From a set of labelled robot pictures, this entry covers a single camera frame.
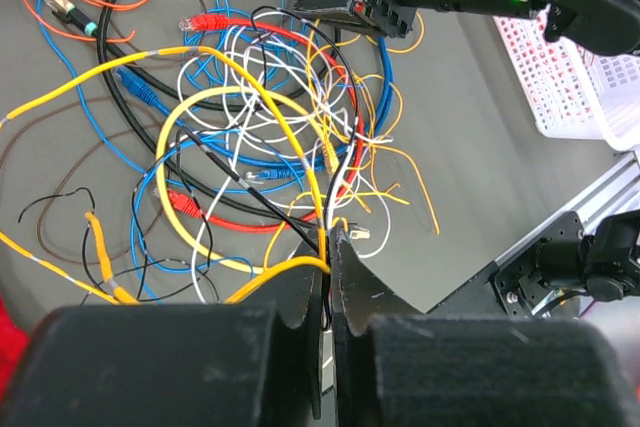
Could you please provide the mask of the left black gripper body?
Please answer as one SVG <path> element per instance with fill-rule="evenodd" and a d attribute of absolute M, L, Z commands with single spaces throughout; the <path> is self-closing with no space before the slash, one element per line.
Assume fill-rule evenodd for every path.
<path fill-rule="evenodd" d="M 62 308 L 34 333 L 5 426 L 305 426 L 321 336 L 270 306 Z M 377 316 L 338 340 L 340 426 L 635 426 L 605 338 L 574 321 Z"/>

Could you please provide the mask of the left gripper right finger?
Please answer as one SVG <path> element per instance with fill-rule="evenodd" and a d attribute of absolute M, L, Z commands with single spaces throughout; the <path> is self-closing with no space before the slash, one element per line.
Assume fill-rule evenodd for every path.
<path fill-rule="evenodd" d="M 376 364 L 370 326 L 375 316 L 414 315 L 406 302 L 359 258 L 347 231 L 329 234 L 334 401 L 338 426 L 378 426 Z"/>

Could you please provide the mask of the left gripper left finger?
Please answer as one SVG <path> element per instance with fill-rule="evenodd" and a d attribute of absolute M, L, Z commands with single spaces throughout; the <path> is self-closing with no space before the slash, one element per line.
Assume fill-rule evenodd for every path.
<path fill-rule="evenodd" d="M 226 420 L 320 417 L 324 286 L 321 269 L 304 263 L 225 309 Z"/>

